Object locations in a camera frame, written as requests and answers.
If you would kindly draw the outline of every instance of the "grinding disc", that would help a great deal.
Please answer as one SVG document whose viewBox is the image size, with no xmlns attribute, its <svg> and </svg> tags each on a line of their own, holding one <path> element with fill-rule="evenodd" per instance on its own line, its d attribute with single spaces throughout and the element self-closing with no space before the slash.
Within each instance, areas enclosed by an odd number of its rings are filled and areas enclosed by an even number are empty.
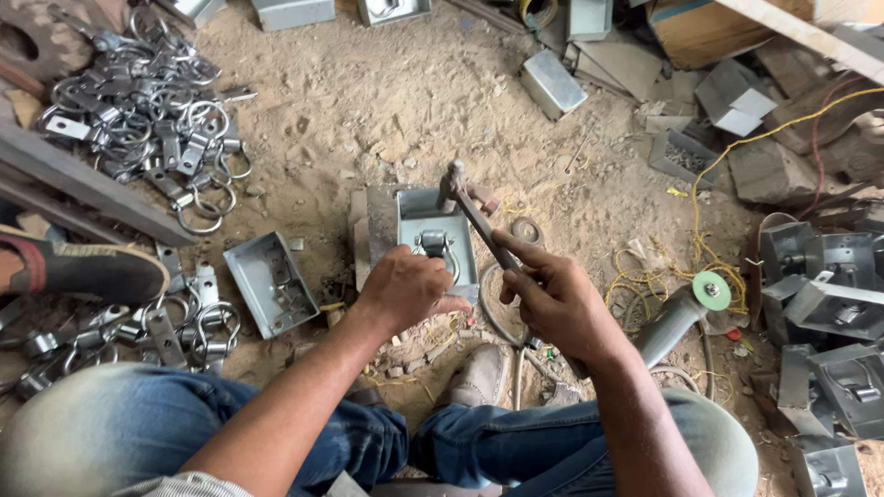
<svg viewBox="0 0 884 497">
<path fill-rule="evenodd" d="M 718 288 L 718 294 L 709 294 L 706 291 L 707 285 L 715 285 Z M 701 271 L 694 277 L 692 284 L 694 288 L 694 296 L 710 310 L 724 310 L 730 305 L 730 287 L 728 283 L 712 271 Z"/>
</svg>

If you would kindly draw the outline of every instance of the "sandy ground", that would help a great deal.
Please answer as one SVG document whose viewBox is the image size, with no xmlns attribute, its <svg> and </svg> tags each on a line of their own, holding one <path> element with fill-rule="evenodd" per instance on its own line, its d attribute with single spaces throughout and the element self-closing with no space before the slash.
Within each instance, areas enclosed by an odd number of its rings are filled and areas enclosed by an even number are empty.
<svg viewBox="0 0 884 497">
<path fill-rule="evenodd" d="M 464 160 L 471 178 L 504 200 L 491 220 L 494 226 L 532 217 L 545 232 L 547 249 L 573 257 L 603 292 L 617 274 L 614 251 L 634 238 L 648 246 L 650 237 L 657 237 L 686 267 L 693 209 L 690 199 L 667 189 L 688 191 L 687 185 L 648 167 L 651 136 L 642 133 L 635 109 L 614 96 L 587 87 L 590 97 L 573 115 L 549 121 L 515 78 L 520 64 L 539 50 L 530 37 L 504 34 L 445 2 L 436 3 L 429 18 L 371 29 L 361 25 L 354 5 L 342 4 L 332 22 L 275 33 L 257 27 L 249 2 L 229 4 L 191 36 L 200 52 L 224 69 L 219 88 L 248 84 L 259 92 L 256 99 L 228 108 L 255 161 L 255 172 L 236 188 L 244 192 L 257 185 L 267 193 L 240 195 L 240 205 L 217 233 L 182 252 L 186 270 L 193 270 L 196 256 L 215 265 L 223 300 L 246 309 L 222 252 L 272 230 L 306 238 L 306 250 L 294 255 L 309 288 L 321 296 L 321 279 L 348 271 L 352 263 L 346 234 L 351 190 L 382 182 L 434 186 L 454 158 Z M 565 166 L 584 140 L 568 175 Z M 147 190 L 145 195 L 163 204 Z M 753 214 L 735 199 L 728 174 L 720 176 L 700 207 L 701 229 L 712 232 L 710 247 L 735 264 Z M 473 247 L 481 271 L 491 257 L 478 239 Z M 636 267 L 629 256 L 621 260 Z M 495 316 L 507 329 L 522 333 L 515 306 L 496 303 L 499 278 L 493 280 L 487 292 Z M 665 281 L 670 291 L 685 283 L 674 277 Z M 628 291 L 618 290 L 612 304 L 622 308 L 629 299 Z M 481 310 L 475 316 L 472 331 L 492 331 Z M 434 318 L 412 330 L 401 347 L 386 345 L 370 366 L 376 381 L 399 383 L 380 390 L 412 429 L 430 412 L 430 395 L 442 392 L 457 363 L 482 341 L 451 338 L 468 329 L 466 321 L 465 316 Z M 245 326 L 245 334 L 252 336 L 240 341 L 224 375 L 256 386 L 265 385 L 285 368 L 287 358 L 324 333 L 321 318 L 268 341 L 254 337 L 250 319 Z M 766 429 L 741 380 L 750 372 L 777 371 L 777 355 L 757 334 L 748 333 L 746 339 L 755 353 L 739 357 L 733 354 L 734 342 L 712 337 L 714 365 L 709 365 L 698 331 L 691 330 L 664 362 L 691 375 L 712 368 L 724 375 L 717 378 L 716 400 L 758 445 L 756 495 L 794 495 L 784 442 Z M 450 346 L 432 365 L 398 380 L 386 377 L 388 368 L 447 340 Z M 5 370 L 22 367 L 12 356 L 3 355 Z M 551 366 L 593 396 L 591 383 L 576 381 L 560 363 Z M 523 372 L 522 406 L 540 405 L 552 383 L 527 362 Z M 668 376 L 657 379 L 681 386 Z M 409 378 L 419 381 L 401 383 Z M 705 374 L 697 382 L 704 391 Z M 510 388 L 500 405 L 512 406 Z M 15 401 L 5 401 L 0 417 L 8 418 L 16 408 Z M 863 446 L 864 463 L 880 465 L 884 447 L 876 442 Z M 872 477 L 882 472 L 867 468 L 870 494 L 876 494 L 875 488 L 881 492 L 880 481 Z"/>
</svg>

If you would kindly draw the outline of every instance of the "blue jeans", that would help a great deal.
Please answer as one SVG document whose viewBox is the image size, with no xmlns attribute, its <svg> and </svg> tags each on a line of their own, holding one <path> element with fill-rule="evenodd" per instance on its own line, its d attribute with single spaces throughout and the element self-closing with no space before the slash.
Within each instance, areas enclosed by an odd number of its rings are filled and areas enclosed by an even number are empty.
<svg viewBox="0 0 884 497">
<path fill-rule="evenodd" d="M 108 364 L 37 395 L 0 432 L 0 495 L 97 496 L 174 474 L 257 394 L 241 383 Z M 724 409 L 692 393 L 664 393 L 675 422 L 719 497 L 751 497 L 755 447 Z M 511 412 L 453 404 L 410 443 L 413 463 L 447 483 L 518 485 L 507 497 L 613 496 L 613 468 L 595 402 Z M 293 482 L 291 495 L 346 470 L 362 486 L 408 461 L 405 418 L 342 401 Z"/>
</svg>

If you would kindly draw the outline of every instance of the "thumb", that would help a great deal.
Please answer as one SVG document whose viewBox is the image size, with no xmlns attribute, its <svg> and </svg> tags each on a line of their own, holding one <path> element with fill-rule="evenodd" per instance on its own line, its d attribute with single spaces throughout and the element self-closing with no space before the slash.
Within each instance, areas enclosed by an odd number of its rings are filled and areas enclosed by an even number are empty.
<svg viewBox="0 0 884 497">
<path fill-rule="evenodd" d="M 437 314 L 448 314 L 449 312 L 455 312 L 456 310 L 462 310 L 464 312 L 470 312 L 473 310 L 472 304 L 463 297 L 456 297 L 454 295 L 442 295 L 438 301 L 430 308 L 430 316 L 435 316 Z"/>
<path fill-rule="evenodd" d="M 522 302 L 527 303 L 533 310 L 543 310 L 555 302 L 555 299 L 524 272 L 507 269 L 503 273 L 503 281 L 509 289 L 522 298 Z"/>
</svg>

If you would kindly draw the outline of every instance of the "hammer head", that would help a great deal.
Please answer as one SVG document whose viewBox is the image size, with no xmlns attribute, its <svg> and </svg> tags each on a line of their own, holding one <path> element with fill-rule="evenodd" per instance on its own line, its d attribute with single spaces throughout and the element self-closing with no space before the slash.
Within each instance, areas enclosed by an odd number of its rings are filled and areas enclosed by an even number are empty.
<svg viewBox="0 0 884 497">
<path fill-rule="evenodd" d="M 436 209 L 445 214 L 454 212 L 457 202 L 454 201 L 454 192 L 466 188 L 467 165 L 457 159 L 448 165 L 448 171 L 439 181 L 439 197 L 436 200 Z"/>
</svg>

